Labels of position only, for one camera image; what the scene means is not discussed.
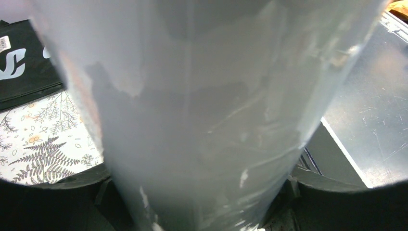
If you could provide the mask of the white shuttlecock tube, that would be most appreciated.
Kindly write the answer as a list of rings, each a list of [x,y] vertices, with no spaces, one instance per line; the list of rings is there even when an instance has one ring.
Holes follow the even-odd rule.
[[[253,231],[385,0],[29,0],[140,231]]]

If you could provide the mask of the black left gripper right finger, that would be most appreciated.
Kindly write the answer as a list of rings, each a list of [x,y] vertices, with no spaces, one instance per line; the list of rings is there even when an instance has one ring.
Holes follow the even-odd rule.
[[[296,166],[264,219],[267,231],[406,231],[408,183],[373,189]]]

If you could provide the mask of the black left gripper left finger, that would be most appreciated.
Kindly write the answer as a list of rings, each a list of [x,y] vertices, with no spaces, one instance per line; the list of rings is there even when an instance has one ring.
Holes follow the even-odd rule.
[[[0,181],[2,231],[135,231],[104,164],[56,183]]]

